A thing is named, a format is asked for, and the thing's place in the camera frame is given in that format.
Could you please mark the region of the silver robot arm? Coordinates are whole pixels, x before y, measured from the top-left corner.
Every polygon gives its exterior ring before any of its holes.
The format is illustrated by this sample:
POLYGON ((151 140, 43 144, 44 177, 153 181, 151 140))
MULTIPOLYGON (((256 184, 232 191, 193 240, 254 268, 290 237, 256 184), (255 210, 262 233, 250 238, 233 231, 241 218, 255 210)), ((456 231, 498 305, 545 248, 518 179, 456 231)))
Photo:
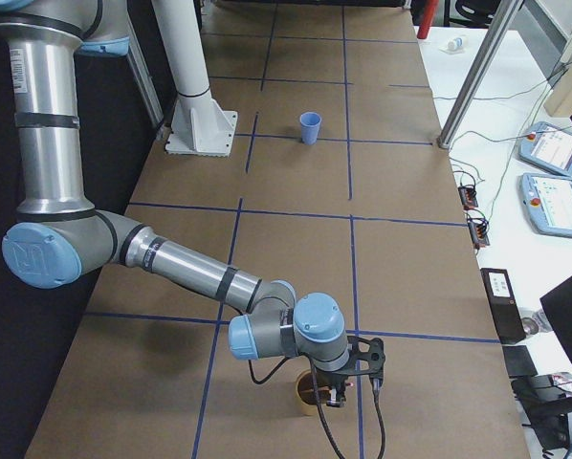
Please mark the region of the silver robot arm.
POLYGON ((331 296, 297 297, 287 282, 266 282, 86 198, 74 57, 125 55, 126 17, 123 1, 0 1, 25 185, 18 221, 2 242, 8 267, 42 289, 109 263, 163 276, 237 309, 229 327, 236 358, 305 356, 313 382, 328 385, 326 403, 342 406, 354 347, 331 296))

